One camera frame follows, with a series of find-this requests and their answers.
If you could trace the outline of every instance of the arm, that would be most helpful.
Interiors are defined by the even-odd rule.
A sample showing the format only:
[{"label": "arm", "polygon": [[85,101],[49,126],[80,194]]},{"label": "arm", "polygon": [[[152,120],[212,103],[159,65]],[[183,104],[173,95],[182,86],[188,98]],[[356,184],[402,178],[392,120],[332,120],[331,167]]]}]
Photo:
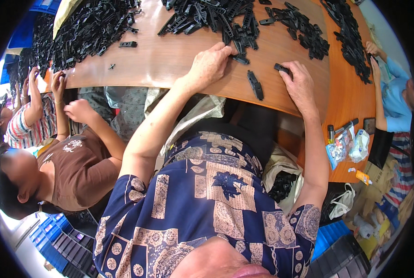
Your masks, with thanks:
[{"label": "arm", "polygon": [[304,184],[292,207],[292,212],[306,204],[312,204],[321,209],[328,191],[329,162],[320,116],[314,100],[313,80],[306,67],[298,61],[281,65],[290,69],[293,74],[292,80],[287,73],[280,71],[289,95],[303,116],[306,136]]},{"label": "arm", "polygon": [[28,82],[29,82],[29,77],[27,77],[25,79],[25,81],[23,82],[23,90],[22,90],[23,96],[21,98],[21,101],[22,101],[21,105],[22,106],[25,106],[28,103],[28,100],[29,100],[29,97],[28,97]]},{"label": "arm", "polygon": [[29,73],[29,87],[31,88],[31,107],[27,108],[24,111],[26,126],[33,125],[43,116],[43,104],[41,101],[41,95],[36,85],[38,72],[38,68],[34,67]]},{"label": "arm", "polygon": [[14,107],[14,113],[17,112],[18,110],[20,110],[20,108],[21,108],[20,86],[19,86],[18,82],[15,84],[15,91],[16,91],[16,95],[17,95],[17,106]]},{"label": "arm", "polygon": [[63,102],[63,90],[66,87],[66,80],[63,72],[59,71],[53,75],[51,89],[54,94],[54,104],[56,106],[57,118],[57,140],[63,141],[70,135],[70,127],[68,125],[68,117],[63,110],[65,103]]},{"label": "arm", "polygon": [[175,82],[133,134],[119,176],[135,175],[148,187],[158,153],[185,103],[224,75],[230,54],[237,54],[237,51],[221,42],[196,55],[189,73]]},{"label": "arm", "polygon": [[375,86],[375,127],[379,130],[388,130],[385,112],[383,111],[382,88],[380,85],[380,69],[377,61],[371,57],[371,65],[373,70],[373,79]]},{"label": "arm", "polygon": [[111,154],[110,160],[120,167],[125,151],[125,143],[96,111],[87,100],[79,99],[70,102],[64,108],[65,114],[71,120],[86,123],[99,136]]}]

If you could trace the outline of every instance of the wrist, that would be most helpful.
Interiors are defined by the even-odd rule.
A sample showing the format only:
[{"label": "wrist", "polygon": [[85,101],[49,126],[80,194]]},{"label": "wrist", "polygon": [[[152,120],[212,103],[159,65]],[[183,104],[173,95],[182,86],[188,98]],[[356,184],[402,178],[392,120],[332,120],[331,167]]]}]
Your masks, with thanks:
[{"label": "wrist", "polygon": [[187,95],[191,97],[199,92],[196,84],[194,84],[192,81],[193,79],[189,75],[184,75],[175,81],[175,84],[172,88],[174,88],[179,95]]},{"label": "wrist", "polygon": [[94,129],[94,126],[100,123],[100,120],[105,122],[101,115],[99,115],[96,111],[92,110],[87,113],[86,120],[84,124],[87,124],[91,129]]},{"label": "wrist", "polygon": [[303,121],[305,123],[307,121],[316,121],[316,120],[320,121],[320,113],[318,112],[318,108],[316,106],[310,107],[300,112],[301,112],[301,115],[303,116]]}]

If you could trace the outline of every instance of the sack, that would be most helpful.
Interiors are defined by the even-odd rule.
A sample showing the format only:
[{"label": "sack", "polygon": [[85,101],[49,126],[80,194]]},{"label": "sack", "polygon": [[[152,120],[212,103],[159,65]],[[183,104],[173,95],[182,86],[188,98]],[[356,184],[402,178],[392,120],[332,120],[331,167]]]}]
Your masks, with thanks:
[{"label": "sack", "polygon": [[329,214],[329,219],[334,219],[342,216],[352,209],[354,205],[355,190],[352,188],[350,183],[345,183],[344,188],[346,191],[340,196],[332,199],[331,204],[335,204],[334,209]]},{"label": "sack", "polygon": [[273,187],[275,177],[281,171],[298,176],[288,197],[278,203],[278,206],[282,209],[282,211],[288,214],[297,200],[301,188],[303,187],[303,176],[301,175],[303,169],[294,162],[292,154],[275,144],[275,148],[263,172],[263,185],[266,192],[270,192]]}]

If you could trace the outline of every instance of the snack package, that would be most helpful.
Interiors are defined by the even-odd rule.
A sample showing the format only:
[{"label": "snack package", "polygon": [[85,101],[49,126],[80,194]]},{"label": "snack package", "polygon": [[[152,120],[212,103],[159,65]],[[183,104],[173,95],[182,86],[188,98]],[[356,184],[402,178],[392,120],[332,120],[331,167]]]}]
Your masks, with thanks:
[{"label": "snack package", "polygon": [[349,148],[352,145],[351,135],[347,130],[343,131],[335,138],[335,143],[326,145],[329,162],[332,170],[337,168],[338,163],[345,160],[348,155]]}]

